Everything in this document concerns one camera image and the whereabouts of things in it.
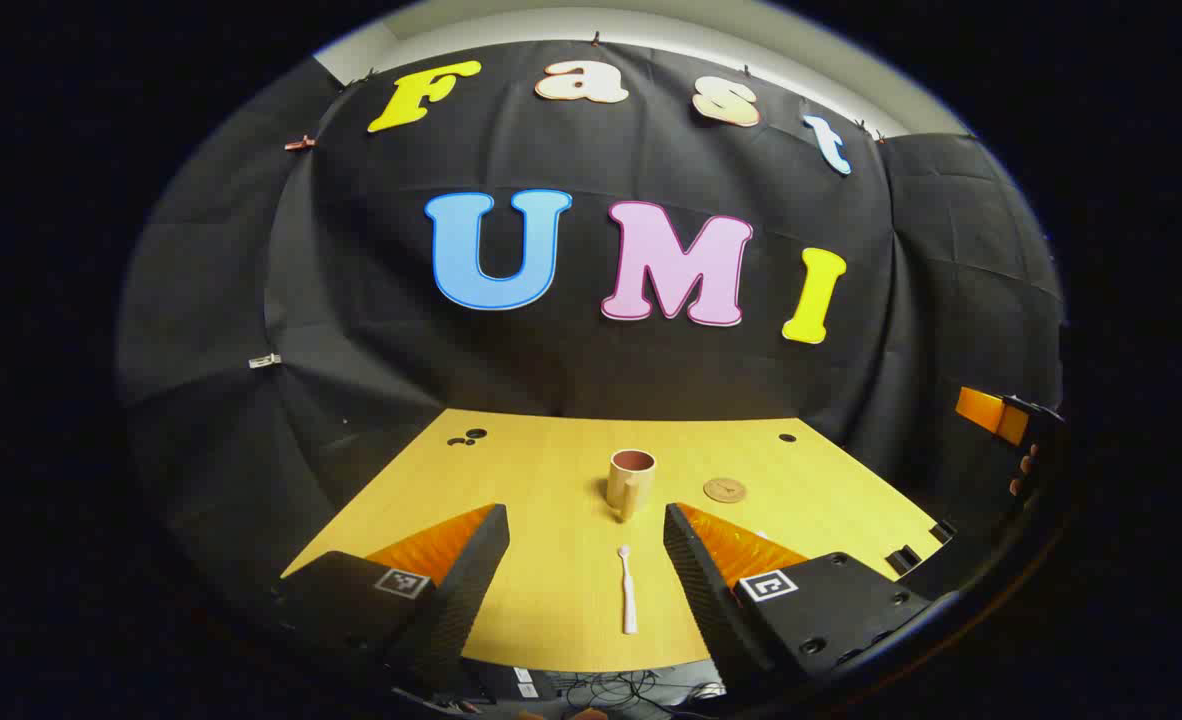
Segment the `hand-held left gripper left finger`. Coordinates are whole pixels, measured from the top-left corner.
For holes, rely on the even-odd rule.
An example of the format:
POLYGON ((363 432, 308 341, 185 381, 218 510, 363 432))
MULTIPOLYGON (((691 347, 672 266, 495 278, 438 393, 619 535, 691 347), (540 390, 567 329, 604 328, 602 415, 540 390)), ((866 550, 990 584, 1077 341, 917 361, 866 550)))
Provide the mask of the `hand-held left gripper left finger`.
POLYGON ((372 553, 330 550, 277 583, 277 620, 363 688, 449 690, 508 547, 507 506, 486 502, 372 553))

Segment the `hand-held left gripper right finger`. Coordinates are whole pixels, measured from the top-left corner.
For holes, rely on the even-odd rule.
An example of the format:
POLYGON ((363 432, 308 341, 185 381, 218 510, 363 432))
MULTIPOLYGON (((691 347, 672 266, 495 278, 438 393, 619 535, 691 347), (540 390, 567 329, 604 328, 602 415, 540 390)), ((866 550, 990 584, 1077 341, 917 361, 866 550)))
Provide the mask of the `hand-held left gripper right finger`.
POLYGON ((663 543, 732 696, 808 693, 879 672, 937 605, 851 553, 807 557, 687 502, 663 543))

